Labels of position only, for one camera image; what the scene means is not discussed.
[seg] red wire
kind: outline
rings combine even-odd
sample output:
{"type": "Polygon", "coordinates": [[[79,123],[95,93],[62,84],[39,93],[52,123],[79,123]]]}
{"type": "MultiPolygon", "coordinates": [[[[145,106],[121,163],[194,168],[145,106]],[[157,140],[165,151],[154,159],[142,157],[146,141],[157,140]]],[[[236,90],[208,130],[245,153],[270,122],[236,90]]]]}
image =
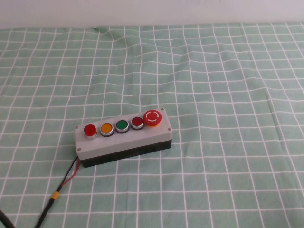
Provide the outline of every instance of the red wire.
{"type": "Polygon", "coordinates": [[[75,172],[73,173],[73,175],[67,179],[61,186],[64,186],[66,183],[68,183],[77,173],[78,169],[79,169],[79,166],[80,166],[80,159],[78,158],[78,161],[77,161],[77,167],[75,169],[75,172]]]}

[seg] red button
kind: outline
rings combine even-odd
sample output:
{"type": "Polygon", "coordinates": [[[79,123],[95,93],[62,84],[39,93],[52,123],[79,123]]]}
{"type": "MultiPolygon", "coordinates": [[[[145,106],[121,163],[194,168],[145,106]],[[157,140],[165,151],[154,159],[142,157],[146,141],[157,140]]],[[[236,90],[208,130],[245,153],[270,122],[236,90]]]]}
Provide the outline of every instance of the red button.
{"type": "Polygon", "coordinates": [[[149,110],[143,115],[143,120],[146,125],[154,127],[162,120],[162,114],[156,110],[149,110]]]}
{"type": "Polygon", "coordinates": [[[139,116],[137,117],[134,117],[132,120],[131,120],[131,127],[134,129],[134,130],[140,130],[143,128],[143,119],[140,118],[139,116]]]}

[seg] white wall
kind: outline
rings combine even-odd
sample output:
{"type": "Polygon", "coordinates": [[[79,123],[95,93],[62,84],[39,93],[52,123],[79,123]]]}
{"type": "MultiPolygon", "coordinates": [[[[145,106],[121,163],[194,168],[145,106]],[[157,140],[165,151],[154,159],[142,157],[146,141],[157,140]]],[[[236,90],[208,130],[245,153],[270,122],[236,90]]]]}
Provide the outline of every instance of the white wall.
{"type": "Polygon", "coordinates": [[[304,21],[304,0],[0,0],[0,29],[304,21]]]}

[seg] cable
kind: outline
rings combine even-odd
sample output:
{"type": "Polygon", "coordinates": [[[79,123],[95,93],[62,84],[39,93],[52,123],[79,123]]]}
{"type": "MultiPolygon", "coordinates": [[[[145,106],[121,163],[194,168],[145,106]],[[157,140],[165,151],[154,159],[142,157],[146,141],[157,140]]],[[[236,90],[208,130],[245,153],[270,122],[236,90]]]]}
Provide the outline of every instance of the cable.
{"type": "Polygon", "coordinates": [[[79,169],[79,166],[80,166],[80,160],[78,159],[78,162],[77,162],[77,167],[75,169],[75,172],[73,173],[73,175],[67,179],[61,186],[63,187],[65,184],[67,184],[77,173],[78,169],[79,169]]]}
{"type": "MultiPolygon", "coordinates": [[[[76,157],[72,163],[72,165],[70,166],[70,168],[68,169],[68,171],[66,172],[66,175],[64,177],[64,179],[62,180],[62,182],[60,183],[60,185],[58,186],[58,188],[56,189],[56,191],[53,193],[52,197],[49,199],[46,207],[44,208],[43,212],[41,213],[40,215],[40,218],[35,226],[35,228],[39,228],[43,222],[43,220],[45,219],[46,215],[47,215],[47,212],[48,210],[51,208],[51,206],[53,205],[55,199],[57,198],[57,196],[59,195],[59,191],[61,190],[62,186],[65,185],[65,180],[69,174],[69,172],[71,171],[72,167],[74,166],[74,163],[76,162],[76,160],[78,159],[78,157],[76,157]]],[[[67,180],[67,181],[70,181],[74,176],[75,174],[77,173],[77,170],[79,168],[79,164],[80,164],[80,160],[78,159],[78,163],[77,163],[77,168],[74,172],[74,174],[67,180]]]]}
{"type": "MultiPolygon", "coordinates": [[[[39,228],[43,222],[43,220],[45,219],[48,210],[51,208],[51,206],[53,205],[55,199],[57,198],[57,196],[59,195],[59,192],[61,190],[61,188],[67,184],[77,173],[78,169],[80,166],[80,160],[78,158],[78,156],[73,160],[73,163],[71,164],[70,168],[68,169],[68,171],[66,172],[65,177],[63,178],[63,180],[61,181],[60,185],[58,186],[58,188],[56,189],[56,191],[53,193],[52,197],[49,199],[46,207],[44,208],[44,210],[42,211],[40,218],[35,226],[35,228],[39,228]],[[77,162],[77,167],[75,169],[75,172],[73,173],[73,175],[66,180],[68,174],[70,173],[71,169],[74,166],[74,163],[77,162]]],[[[12,224],[12,222],[9,220],[9,218],[0,210],[0,221],[2,222],[2,224],[4,225],[5,228],[15,228],[15,226],[12,224]]]]}
{"type": "Polygon", "coordinates": [[[6,228],[15,228],[12,222],[9,220],[8,217],[0,210],[0,221],[3,223],[4,227],[6,228]]]}

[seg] yellow button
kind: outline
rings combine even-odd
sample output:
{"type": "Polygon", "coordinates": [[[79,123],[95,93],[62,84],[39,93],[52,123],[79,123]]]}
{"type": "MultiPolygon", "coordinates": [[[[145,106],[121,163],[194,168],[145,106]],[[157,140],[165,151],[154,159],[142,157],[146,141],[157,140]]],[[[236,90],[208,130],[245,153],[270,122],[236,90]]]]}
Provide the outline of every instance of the yellow button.
{"type": "Polygon", "coordinates": [[[110,133],[112,131],[112,129],[113,129],[112,125],[110,125],[109,123],[106,123],[106,124],[104,124],[104,125],[101,126],[100,130],[103,133],[110,133]]]}

